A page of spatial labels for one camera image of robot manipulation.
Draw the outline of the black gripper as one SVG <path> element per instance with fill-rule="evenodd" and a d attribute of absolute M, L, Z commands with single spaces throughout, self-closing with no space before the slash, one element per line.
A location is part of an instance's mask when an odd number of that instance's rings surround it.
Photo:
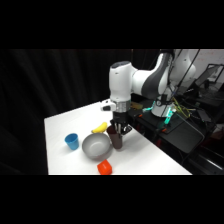
<path fill-rule="evenodd" d="M 118 135 L 124 136 L 132 130 L 132 127 L 129 125 L 128 121 L 129 121 L 129 115 L 127 112 L 123 113 L 114 112 L 111 124 L 113 125 Z"/>

